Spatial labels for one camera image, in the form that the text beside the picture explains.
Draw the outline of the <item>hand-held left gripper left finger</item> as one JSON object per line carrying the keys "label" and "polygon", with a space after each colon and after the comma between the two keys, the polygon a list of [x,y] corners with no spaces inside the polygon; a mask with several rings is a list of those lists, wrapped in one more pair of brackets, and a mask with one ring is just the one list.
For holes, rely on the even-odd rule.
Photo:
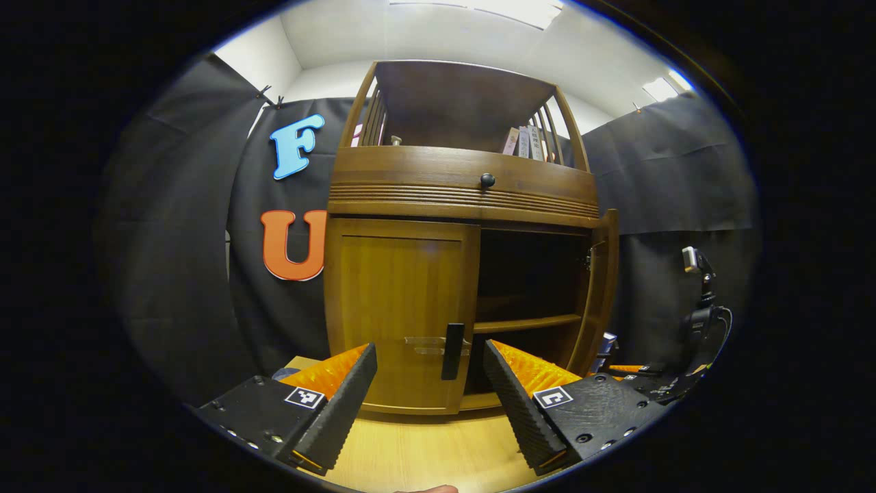
{"label": "hand-held left gripper left finger", "polygon": [[362,344],[281,380],[251,377],[194,414],[257,455],[325,475],[377,368],[375,344]]}

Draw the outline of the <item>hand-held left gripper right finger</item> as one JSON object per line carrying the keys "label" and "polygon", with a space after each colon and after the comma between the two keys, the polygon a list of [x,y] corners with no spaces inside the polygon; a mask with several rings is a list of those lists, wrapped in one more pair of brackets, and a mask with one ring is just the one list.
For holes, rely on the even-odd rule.
{"label": "hand-held left gripper right finger", "polygon": [[579,377],[497,340],[485,342],[484,372],[536,475],[599,461],[669,412],[629,381]]}

